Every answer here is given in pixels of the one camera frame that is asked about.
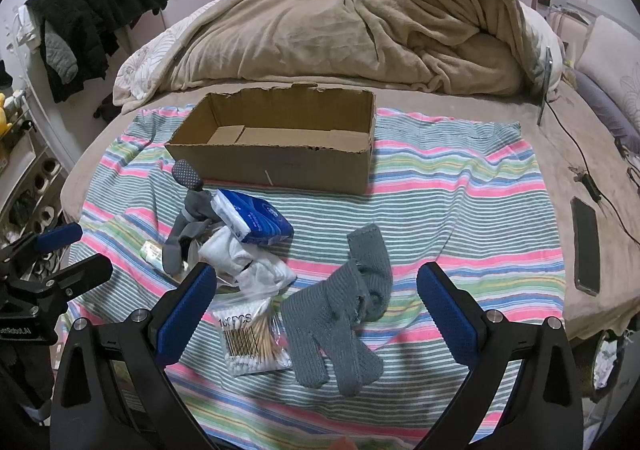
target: power adapter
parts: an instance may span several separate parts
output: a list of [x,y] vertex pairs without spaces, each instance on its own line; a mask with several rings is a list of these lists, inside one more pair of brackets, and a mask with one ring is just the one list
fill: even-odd
[[593,181],[593,178],[588,172],[583,172],[582,175],[577,178],[577,181],[580,181],[580,183],[584,185],[584,188],[586,188],[587,192],[589,192],[591,199],[593,199],[596,203],[600,202],[600,200],[602,199],[602,192],[600,192],[600,189],[598,189],[596,182]]

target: black clamp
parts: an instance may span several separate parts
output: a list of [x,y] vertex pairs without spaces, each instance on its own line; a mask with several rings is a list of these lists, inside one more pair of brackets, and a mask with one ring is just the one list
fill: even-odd
[[[417,290],[454,359],[469,367],[453,400],[418,450],[580,450],[582,399],[562,322],[510,322],[483,311],[436,263],[418,271]],[[494,432],[471,443],[509,362],[522,360]]]
[[[237,448],[210,438],[193,418],[164,367],[176,363],[216,293],[216,274],[197,264],[151,311],[123,322],[77,319],[66,340],[53,395],[52,450]],[[126,364],[142,410],[117,385]]]
[[44,283],[21,279],[40,255],[81,237],[82,228],[71,223],[47,234],[28,234],[0,251],[0,342],[55,344],[56,322],[66,303],[111,278],[111,261],[98,253]]

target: metal screw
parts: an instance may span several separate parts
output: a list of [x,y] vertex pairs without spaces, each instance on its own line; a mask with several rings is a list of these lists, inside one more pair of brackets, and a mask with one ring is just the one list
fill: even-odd
[[146,309],[136,309],[133,313],[131,313],[131,319],[133,322],[142,322],[149,312]]
[[555,316],[550,316],[549,318],[547,318],[546,323],[549,324],[549,327],[551,329],[560,329],[562,327],[562,322]]
[[504,315],[497,309],[490,309],[486,312],[486,319],[494,324],[499,324],[504,319]]
[[74,322],[74,329],[82,331],[86,327],[86,318],[79,318]]

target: cardboard box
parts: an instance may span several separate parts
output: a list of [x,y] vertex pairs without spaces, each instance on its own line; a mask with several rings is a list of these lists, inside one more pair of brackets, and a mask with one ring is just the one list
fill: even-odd
[[205,179],[364,193],[374,100],[366,90],[304,84],[209,93],[166,148]]

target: striped blanket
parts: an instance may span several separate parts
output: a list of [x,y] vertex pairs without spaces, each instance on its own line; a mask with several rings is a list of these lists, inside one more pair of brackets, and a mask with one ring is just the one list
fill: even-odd
[[[164,143],[190,109],[143,110],[105,152],[70,261],[104,253],[113,276],[74,301],[69,321],[120,321],[174,287],[138,252],[148,239],[165,239],[182,205],[186,191],[172,179]],[[355,398],[341,397],[334,378],[319,390],[303,388],[292,370],[229,376],[212,318],[204,316],[167,374],[207,433],[242,448],[324,449],[339,435],[360,448],[411,448],[425,435],[466,367],[453,361],[416,295],[424,262],[436,260],[482,308],[511,320],[540,323],[562,314],[554,209],[516,123],[379,109],[367,195],[241,189],[273,203],[296,230],[292,242],[273,247],[298,274],[287,293],[327,278],[347,258],[346,234],[371,221],[382,230],[394,274],[385,316],[360,331],[385,372]],[[495,427],[517,370],[508,368],[476,438]]]

